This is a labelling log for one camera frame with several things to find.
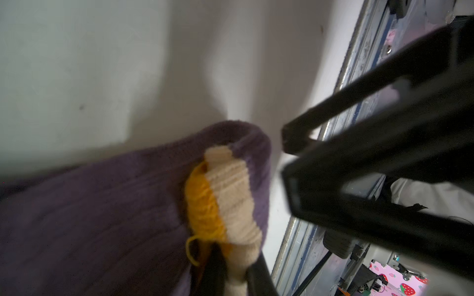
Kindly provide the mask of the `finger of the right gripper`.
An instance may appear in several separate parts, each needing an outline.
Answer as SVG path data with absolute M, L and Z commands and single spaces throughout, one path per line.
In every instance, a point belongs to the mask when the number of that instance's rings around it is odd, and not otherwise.
M 226 262 L 217 244 L 212 246 L 200 283 L 196 288 L 197 296 L 223 296 L 227 278 Z
M 250 296 L 278 296 L 263 253 L 249 267 L 246 276 Z

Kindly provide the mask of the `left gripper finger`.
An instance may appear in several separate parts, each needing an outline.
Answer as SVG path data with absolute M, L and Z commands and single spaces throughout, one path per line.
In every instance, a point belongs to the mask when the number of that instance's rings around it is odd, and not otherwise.
M 474 189 L 474 21 L 450 24 L 387 58 L 399 101 L 357 123 L 359 179 L 383 173 Z M 472 226 L 354 196 L 354 237 L 447 270 L 474 275 Z

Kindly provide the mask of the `purple striped sock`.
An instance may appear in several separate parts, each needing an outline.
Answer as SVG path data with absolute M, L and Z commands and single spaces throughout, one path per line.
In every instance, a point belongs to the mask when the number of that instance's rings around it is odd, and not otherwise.
M 4 296 L 196 296 L 212 246 L 248 296 L 270 195 L 269 137 L 225 121 L 174 143 L 1 181 Z

